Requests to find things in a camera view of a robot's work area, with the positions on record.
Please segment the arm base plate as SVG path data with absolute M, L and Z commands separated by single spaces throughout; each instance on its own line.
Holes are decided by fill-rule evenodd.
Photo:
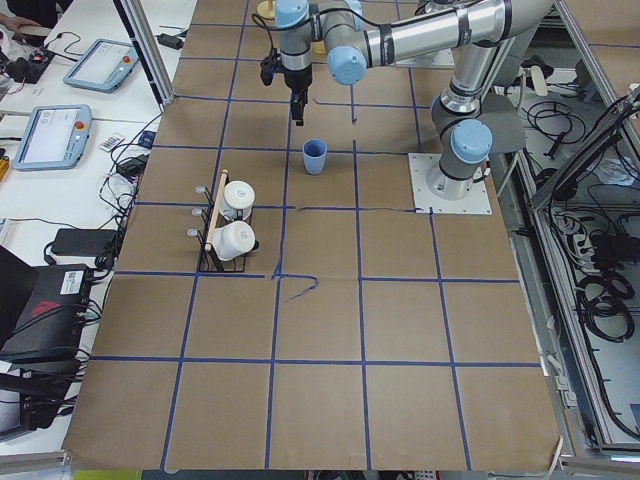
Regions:
M 421 54 L 405 60 L 396 61 L 395 67 L 454 69 L 455 61 L 451 49 L 443 49 L 432 53 Z
M 440 169 L 440 154 L 409 153 L 414 210 L 422 214 L 491 215 L 486 176 L 478 167 L 466 180 Z

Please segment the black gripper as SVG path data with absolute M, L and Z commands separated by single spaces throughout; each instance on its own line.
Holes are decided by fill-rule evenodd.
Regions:
M 286 86 L 291 90 L 290 113 L 296 126 L 304 125 L 304 110 L 306 107 L 306 91 L 312 84 L 312 66 L 308 65 L 302 70 L 290 70 L 283 68 Z

